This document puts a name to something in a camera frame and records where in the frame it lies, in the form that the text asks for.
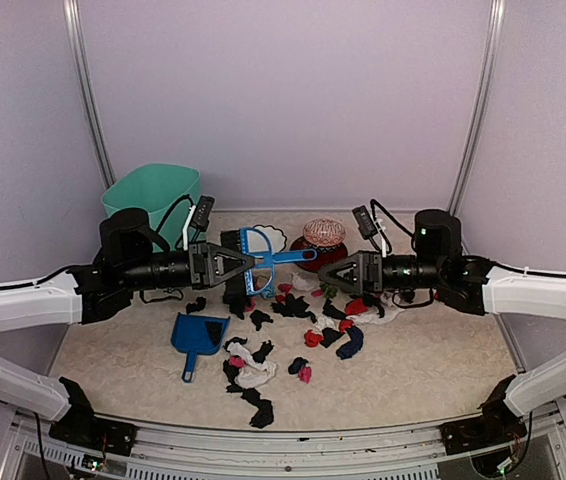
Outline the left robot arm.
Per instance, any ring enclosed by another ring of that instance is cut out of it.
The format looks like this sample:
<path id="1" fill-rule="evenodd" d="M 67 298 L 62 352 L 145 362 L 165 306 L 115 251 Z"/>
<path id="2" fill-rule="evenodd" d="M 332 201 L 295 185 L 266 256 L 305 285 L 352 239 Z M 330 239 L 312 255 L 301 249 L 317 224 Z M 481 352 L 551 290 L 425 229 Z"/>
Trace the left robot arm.
<path id="1" fill-rule="evenodd" d="M 46 325 L 92 324 L 128 308 L 135 293 L 166 288 L 204 290 L 254 267 L 253 257 L 193 242 L 174 250 L 140 208 L 120 210 L 99 226 L 92 263 L 63 267 L 39 280 L 0 284 L 0 333 Z M 29 410 L 84 445 L 103 424 L 74 381 L 50 378 L 0 357 L 0 402 Z"/>

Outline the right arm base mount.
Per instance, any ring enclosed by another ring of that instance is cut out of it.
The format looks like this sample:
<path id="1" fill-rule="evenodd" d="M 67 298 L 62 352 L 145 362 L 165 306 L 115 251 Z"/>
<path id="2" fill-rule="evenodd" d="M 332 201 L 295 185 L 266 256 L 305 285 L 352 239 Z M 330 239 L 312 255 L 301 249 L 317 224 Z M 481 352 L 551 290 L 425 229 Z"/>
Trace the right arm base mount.
<path id="1" fill-rule="evenodd" d="M 439 427 L 447 455 L 487 448 L 527 435 L 523 417 L 510 411 L 504 402 L 507 387 L 514 378 L 510 375 L 494 387 L 480 405 L 478 416 L 446 422 Z"/>

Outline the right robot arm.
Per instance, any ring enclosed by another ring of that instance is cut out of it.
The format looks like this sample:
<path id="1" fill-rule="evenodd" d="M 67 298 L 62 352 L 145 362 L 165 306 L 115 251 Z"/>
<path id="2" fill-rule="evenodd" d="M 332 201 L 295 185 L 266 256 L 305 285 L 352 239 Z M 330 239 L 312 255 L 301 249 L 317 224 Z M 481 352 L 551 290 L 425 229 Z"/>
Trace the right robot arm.
<path id="1" fill-rule="evenodd" d="M 461 313 L 521 314 L 566 320 L 566 272 L 535 271 L 465 255 L 461 222 L 440 209 L 414 216 L 410 255 L 358 251 L 323 266 L 321 281 L 355 295 L 425 289 Z M 566 351 L 502 380 L 482 404 L 474 433 L 486 444 L 509 432 L 514 418 L 566 396 Z"/>

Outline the blue plastic dustpan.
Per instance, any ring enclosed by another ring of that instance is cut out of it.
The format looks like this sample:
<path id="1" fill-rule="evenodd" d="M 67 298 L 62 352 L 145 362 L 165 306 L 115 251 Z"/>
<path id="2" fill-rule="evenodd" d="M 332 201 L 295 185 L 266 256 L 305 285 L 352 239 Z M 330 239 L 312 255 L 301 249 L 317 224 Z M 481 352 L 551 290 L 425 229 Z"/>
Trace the blue plastic dustpan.
<path id="1" fill-rule="evenodd" d="M 176 317 L 171 334 L 170 343 L 172 347 L 186 356 L 185 364 L 181 375 L 184 383 L 191 383 L 194 379 L 196 362 L 199 356 L 215 355 L 221 347 L 214 347 L 210 340 L 204 323 L 206 321 L 218 321 L 225 324 L 224 339 L 230 318 L 209 317 L 179 313 Z"/>

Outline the blue hand brush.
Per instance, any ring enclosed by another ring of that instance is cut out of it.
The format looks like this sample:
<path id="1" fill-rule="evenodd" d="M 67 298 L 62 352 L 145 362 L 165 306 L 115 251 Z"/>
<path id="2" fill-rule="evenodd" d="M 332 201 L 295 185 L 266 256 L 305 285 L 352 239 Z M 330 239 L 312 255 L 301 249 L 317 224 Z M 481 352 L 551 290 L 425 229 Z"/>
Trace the blue hand brush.
<path id="1" fill-rule="evenodd" d="M 239 298 L 275 296 L 276 268 L 279 265 L 304 263 L 315 260 L 318 252 L 313 249 L 283 251 L 275 245 L 273 236 L 264 228 L 242 227 L 220 233 L 222 247 L 252 257 L 255 265 L 225 283 L 224 299 L 229 302 Z"/>

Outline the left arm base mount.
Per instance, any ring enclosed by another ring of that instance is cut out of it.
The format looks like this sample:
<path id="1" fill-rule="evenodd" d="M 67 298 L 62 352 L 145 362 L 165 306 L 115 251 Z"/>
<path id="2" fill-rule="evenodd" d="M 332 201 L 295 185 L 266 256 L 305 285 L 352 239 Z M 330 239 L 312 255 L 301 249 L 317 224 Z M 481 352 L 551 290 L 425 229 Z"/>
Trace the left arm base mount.
<path id="1" fill-rule="evenodd" d="M 69 410 L 53 420 L 49 436 L 68 444 L 129 457 L 138 428 L 128 422 L 96 416 L 78 383 L 59 378 L 69 395 Z"/>

